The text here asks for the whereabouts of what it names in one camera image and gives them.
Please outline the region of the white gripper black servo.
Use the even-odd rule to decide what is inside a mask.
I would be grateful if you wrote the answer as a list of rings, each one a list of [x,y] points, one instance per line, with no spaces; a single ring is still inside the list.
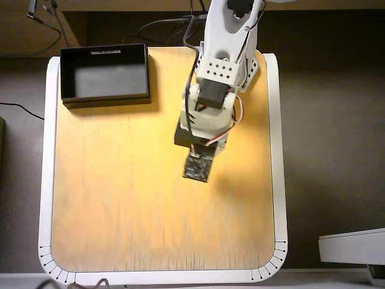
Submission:
[[[174,133],[174,144],[190,148],[203,146],[214,151],[218,156],[226,147],[228,133],[233,126],[230,111],[190,111],[188,129],[185,111],[180,112],[177,127]]]

